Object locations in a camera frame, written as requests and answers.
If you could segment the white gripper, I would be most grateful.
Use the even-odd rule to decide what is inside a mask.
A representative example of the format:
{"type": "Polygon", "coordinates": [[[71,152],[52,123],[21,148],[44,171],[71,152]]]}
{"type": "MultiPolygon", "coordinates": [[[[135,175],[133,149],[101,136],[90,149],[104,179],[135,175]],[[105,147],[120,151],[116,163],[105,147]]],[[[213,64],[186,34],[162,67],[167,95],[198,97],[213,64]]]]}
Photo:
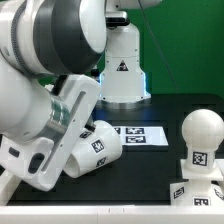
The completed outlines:
{"type": "Polygon", "coordinates": [[[90,115],[99,93],[85,75],[69,76],[57,96],[32,81],[16,105],[19,122],[3,133],[0,166],[39,190],[52,189],[84,126],[96,129],[90,115]]]}

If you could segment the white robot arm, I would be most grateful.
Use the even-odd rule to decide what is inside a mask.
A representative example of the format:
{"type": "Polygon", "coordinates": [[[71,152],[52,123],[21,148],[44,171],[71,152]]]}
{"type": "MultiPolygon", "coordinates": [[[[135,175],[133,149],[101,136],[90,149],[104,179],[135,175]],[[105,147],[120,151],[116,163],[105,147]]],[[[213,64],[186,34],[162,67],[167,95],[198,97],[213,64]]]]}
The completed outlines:
{"type": "Polygon", "coordinates": [[[150,100],[130,9],[161,0],[0,2],[0,166],[48,191],[122,153],[97,104],[130,109],[150,100]]]}

